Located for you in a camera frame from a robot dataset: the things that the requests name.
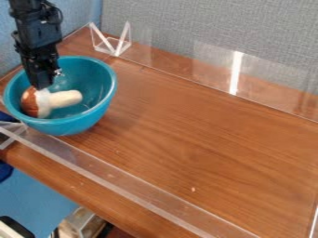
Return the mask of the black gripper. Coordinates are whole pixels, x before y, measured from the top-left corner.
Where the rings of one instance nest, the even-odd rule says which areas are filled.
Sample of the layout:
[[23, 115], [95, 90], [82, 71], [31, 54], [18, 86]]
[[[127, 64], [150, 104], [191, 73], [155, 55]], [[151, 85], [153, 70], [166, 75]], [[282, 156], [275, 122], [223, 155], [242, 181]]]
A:
[[[31, 85], [43, 89], [54, 84], [55, 77], [62, 76], [56, 44], [62, 41], [62, 13], [12, 13], [16, 30], [12, 33], [16, 51], [24, 62]], [[47, 61], [47, 77], [43, 85], [44, 66], [36, 61]]]

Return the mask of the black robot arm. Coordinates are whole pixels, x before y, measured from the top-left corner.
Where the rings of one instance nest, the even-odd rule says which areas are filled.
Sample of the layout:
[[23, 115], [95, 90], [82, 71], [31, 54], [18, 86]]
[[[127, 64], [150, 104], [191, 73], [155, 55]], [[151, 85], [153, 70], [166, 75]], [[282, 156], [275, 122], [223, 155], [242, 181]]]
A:
[[28, 82], [42, 90], [62, 74], [58, 43], [62, 41], [62, 10], [48, 0], [10, 0], [16, 30], [11, 36]]

